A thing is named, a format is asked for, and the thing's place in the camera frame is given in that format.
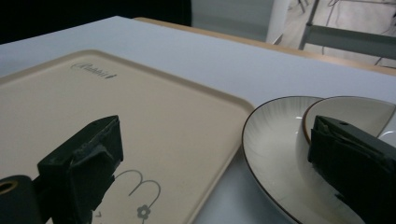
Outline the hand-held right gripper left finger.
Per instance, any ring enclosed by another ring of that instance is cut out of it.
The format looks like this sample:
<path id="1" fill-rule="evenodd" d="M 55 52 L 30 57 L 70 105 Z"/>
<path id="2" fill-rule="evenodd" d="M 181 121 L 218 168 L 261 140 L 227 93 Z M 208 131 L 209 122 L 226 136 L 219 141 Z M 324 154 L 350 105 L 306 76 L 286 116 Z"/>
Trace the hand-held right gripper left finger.
<path id="1" fill-rule="evenodd" d="M 40 215 L 53 224 L 91 224 L 123 161 L 120 120 L 98 119 L 78 131 L 38 165 Z"/>

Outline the white plate with dark rim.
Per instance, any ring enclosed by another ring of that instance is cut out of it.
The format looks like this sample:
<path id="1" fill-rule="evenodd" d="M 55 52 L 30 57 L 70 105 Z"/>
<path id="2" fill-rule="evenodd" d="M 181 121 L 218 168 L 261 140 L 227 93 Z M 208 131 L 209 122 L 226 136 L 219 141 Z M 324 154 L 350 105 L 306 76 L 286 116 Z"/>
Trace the white plate with dark rim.
<path id="1" fill-rule="evenodd" d="M 396 104 L 352 96 L 278 98 L 255 109 L 245 123 L 250 172 L 292 224 L 363 224 L 307 161 L 317 116 L 345 121 L 396 147 Z"/>

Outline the beige plastic tray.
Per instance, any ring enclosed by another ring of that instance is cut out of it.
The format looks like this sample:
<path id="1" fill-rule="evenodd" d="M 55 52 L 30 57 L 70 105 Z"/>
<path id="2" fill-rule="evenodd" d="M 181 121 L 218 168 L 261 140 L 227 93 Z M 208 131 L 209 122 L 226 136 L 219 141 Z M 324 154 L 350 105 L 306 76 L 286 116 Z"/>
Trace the beige plastic tray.
<path id="1" fill-rule="evenodd" d="M 240 147 L 247 101 L 96 50 L 0 77 L 0 178 L 118 116 L 124 159 L 92 224 L 190 224 Z"/>

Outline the white post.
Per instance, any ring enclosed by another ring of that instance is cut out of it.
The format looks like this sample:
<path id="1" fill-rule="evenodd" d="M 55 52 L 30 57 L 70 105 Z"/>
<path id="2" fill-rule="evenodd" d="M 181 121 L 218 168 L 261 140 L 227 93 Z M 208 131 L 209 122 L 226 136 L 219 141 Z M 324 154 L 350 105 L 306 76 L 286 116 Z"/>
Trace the white post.
<path id="1" fill-rule="evenodd" d="M 269 0 L 270 12 L 266 34 L 266 43 L 277 44 L 284 33 L 290 0 Z"/>

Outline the metal chair frame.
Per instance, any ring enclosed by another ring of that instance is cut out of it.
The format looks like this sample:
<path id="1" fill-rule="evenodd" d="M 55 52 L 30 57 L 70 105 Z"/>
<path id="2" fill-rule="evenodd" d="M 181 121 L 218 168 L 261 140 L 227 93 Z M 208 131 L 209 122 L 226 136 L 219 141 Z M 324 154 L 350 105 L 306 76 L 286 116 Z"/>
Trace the metal chair frame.
<path id="1" fill-rule="evenodd" d="M 320 0 L 314 0 L 299 50 L 306 44 L 396 60 L 396 37 L 319 26 L 314 18 Z"/>

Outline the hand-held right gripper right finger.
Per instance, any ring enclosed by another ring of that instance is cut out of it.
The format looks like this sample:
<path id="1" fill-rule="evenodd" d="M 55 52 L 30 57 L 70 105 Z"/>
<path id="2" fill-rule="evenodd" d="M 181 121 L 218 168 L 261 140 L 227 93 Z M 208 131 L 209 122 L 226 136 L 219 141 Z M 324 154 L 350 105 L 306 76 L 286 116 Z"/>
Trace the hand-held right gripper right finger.
<path id="1" fill-rule="evenodd" d="M 307 160 L 365 224 L 396 222 L 396 147 L 345 121 L 317 116 Z"/>

